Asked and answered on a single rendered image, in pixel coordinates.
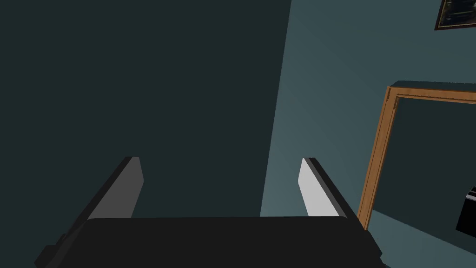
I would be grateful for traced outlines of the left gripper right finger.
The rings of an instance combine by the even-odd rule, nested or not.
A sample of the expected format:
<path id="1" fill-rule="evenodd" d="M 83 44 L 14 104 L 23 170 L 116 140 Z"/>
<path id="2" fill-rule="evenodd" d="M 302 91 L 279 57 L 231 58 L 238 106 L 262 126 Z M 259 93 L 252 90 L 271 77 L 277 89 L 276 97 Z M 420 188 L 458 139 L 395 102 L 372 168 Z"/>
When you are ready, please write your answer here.
<path id="1" fill-rule="evenodd" d="M 297 182 L 308 216 L 346 216 L 331 191 L 331 181 L 320 175 L 311 158 L 302 159 Z"/>

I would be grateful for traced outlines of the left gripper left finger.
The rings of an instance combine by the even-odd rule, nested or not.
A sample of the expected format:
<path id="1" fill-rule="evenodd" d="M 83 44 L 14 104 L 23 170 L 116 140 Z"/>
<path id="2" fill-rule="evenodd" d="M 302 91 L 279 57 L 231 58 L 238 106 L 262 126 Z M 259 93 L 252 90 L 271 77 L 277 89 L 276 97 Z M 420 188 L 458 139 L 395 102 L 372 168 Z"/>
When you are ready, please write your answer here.
<path id="1" fill-rule="evenodd" d="M 139 157 L 132 157 L 88 215 L 88 219 L 131 218 L 143 182 Z"/>

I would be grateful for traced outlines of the black appliance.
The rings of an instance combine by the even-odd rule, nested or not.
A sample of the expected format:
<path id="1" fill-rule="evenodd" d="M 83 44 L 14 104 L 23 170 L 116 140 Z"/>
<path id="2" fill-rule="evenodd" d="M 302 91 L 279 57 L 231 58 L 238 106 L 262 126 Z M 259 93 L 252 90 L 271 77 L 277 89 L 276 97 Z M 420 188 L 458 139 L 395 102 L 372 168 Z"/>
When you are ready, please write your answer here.
<path id="1" fill-rule="evenodd" d="M 476 186 L 465 196 L 456 230 L 476 238 Z"/>

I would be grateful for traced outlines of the dark framed wall picture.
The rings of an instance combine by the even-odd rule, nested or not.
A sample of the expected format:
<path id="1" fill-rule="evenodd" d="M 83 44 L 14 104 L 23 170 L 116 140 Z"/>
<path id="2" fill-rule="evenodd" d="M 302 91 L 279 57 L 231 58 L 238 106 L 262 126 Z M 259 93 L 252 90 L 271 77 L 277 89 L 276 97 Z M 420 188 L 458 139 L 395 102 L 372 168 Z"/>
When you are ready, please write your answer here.
<path id="1" fill-rule="evenodd" d="M 476 27 L 476 0 L 441 0 L 434 30 Z"/>

